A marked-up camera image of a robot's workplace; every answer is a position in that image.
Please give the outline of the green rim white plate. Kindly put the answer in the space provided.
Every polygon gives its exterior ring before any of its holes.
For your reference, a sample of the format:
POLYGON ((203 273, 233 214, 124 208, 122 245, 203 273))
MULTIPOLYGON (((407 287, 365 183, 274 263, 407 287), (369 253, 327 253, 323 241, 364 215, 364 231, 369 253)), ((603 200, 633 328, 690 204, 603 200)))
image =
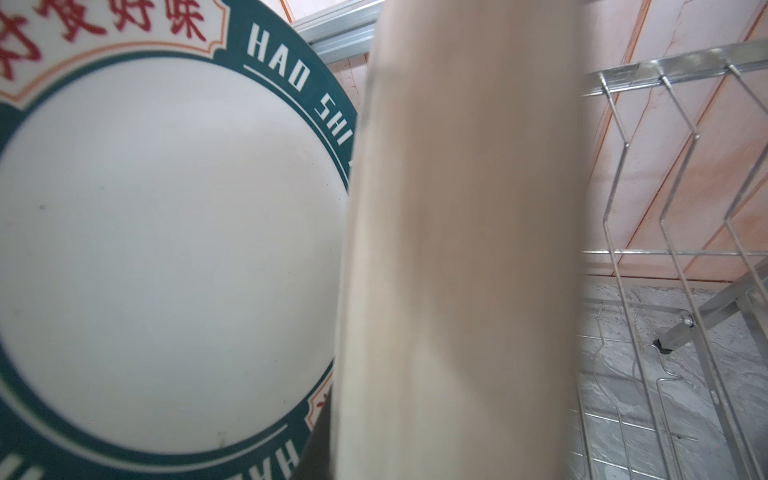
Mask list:
POLYGON ((1 475, 288 479, 356 111, 259 1, 1 5, 1 475))

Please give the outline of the steel two-tier dish rack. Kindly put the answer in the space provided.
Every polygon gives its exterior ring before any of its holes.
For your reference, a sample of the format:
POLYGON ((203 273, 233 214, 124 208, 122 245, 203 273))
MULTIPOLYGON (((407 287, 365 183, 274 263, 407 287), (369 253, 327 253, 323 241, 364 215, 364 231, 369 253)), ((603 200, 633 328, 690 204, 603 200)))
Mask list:
POLYGON ((767 475, 767 38, 594 72, 571 479, 767 475))

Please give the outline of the black round plate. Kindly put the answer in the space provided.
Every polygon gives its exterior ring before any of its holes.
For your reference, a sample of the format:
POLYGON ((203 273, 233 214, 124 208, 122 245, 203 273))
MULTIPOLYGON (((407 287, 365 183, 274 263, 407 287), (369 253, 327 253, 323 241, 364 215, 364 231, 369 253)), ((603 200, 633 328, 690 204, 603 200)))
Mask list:
POLYGON ((563 479, 588 163, 579 1, 388 1, 327 441, 298 479, 563 479))

